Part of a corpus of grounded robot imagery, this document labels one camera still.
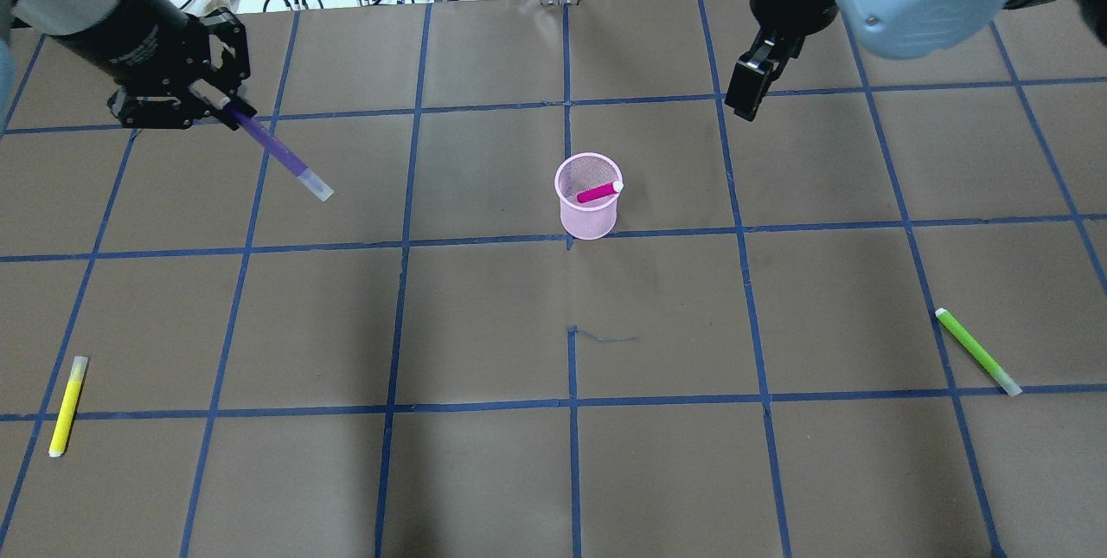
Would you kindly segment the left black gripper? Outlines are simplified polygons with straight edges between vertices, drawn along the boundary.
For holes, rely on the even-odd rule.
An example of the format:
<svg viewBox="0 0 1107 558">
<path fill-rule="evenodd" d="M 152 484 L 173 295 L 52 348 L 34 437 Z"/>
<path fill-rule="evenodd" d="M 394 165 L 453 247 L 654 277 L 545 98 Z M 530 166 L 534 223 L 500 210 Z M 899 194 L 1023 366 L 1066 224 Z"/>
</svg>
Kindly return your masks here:
<svg viewBox="0 0 1107 558">
<path fill-rule="evenodd" d="M 169 0 L 118 0 L 90 29 L 54 40 L 115 82 L 106 105 L 123 127 L 187 130 L 211 117 L 260 131 L 239 93 L 252 74 L 246 25 L 229 9 L 197 17 Z"/>
</svg>

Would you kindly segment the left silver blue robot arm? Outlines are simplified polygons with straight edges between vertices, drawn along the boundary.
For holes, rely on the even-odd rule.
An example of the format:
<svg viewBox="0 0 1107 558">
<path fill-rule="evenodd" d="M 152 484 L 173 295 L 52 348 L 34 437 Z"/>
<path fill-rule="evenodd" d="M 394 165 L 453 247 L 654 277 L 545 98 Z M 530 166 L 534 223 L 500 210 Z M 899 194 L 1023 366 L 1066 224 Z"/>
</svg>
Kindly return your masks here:
<svg viewBox="0 0 1107 558">
<path fill-rule="evenodd" d="M 170 0 L 9 0 L 11 16 L 107 74 L 123 127 L 186 130 L 217 118 L 239 130 L 257 110 L 246 25 L 229 9 L 193 16 Z"/>
</svg>

